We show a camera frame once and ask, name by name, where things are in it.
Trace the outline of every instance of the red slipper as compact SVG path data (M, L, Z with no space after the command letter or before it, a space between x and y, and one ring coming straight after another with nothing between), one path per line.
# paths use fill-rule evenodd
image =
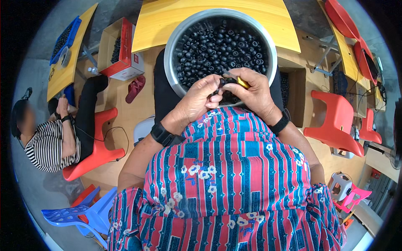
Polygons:
M144 75L138 76L131 84L128 85L128 94L126 96L126 102L131 104L134 98L139 94L139 92L144 88L145 77Z

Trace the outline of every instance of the blue plastic bin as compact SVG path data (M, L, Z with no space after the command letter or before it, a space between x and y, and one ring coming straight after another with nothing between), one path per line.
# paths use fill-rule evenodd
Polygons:
M70 47L73 45L75 35L77 34L78 28L80 27L80 24L81 24L81 19L80 19L79 17L80 17L80 16L77 16L77 17L70 23L70 24L72 24L72 27L71 27L71 30L70 30L70 34L68 34L67 41L66 41L65 45L63 45L63 47L57 52L56 56L54 56L53 58L50 59L49 65L52 65L52 64L54 64L54 63L57 63L57 61L59 60L60 54L62 53L62 50L63 50L64 47L67 46L68 48L70 48ZM57 41L59 41L60 37L61 37L61 34L60 34L60 36L57 38L56 43L55 43L55 45L54 45L54 47L53 47L53 50L51 51L52 54L53 54L54 48L56 47Z

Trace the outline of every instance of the shoe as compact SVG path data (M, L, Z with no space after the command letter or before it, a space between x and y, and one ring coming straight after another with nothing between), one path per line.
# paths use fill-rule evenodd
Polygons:
M144 75L138 76L131 84L128 85L128 94L126 96L126 102L131 104L134 98L139 94L139 92L144 88L145 77Z
M32 87L28 87L27 91L25 92L25 95L21 99L28 100L32 94Z

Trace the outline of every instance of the plastic bottle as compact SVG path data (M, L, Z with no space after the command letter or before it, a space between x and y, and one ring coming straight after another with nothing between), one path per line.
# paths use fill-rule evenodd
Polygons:
M89 71L90 73L94 74L94 75L99 75L99 73L98 73L98 68L96 68L96 67L89 67L89 68L88 68L88 71Z

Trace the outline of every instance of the red box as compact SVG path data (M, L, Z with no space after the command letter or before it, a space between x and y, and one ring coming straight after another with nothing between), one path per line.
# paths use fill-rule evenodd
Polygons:
M109 25L102 32L98 53L98 72L110 78L128 80L144 73L142 52L132 54L135 25L125 17ZM112 64L112 54L116 39L121 38L119 60Z

